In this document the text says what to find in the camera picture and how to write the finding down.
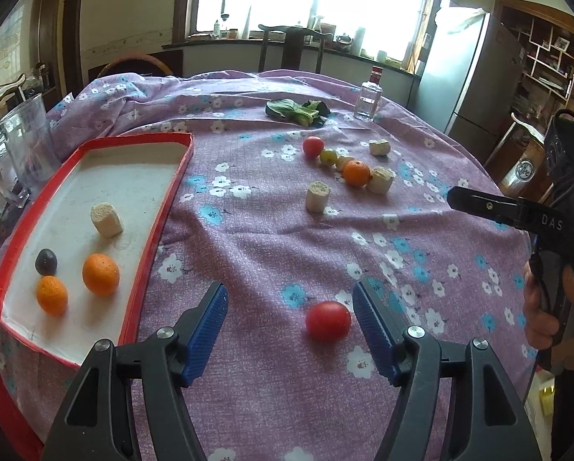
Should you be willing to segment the person's right hand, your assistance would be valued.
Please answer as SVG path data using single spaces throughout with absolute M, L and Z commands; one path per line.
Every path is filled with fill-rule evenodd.
M 553 336 L 560 329 L 560 323 L 553 315 L 541 309 L 541 287 L 528 263 L 525 263 L 523 273 L 525 336 L 531 347 L 543 351 L 551 347 Z M 563 271 L 563 286 L 568 300 L 574 305 L 574 271 L 569 265 Z M 552 354 L 564 363 L 566 370 L 574 370 L 574 337 L 557 345 Z

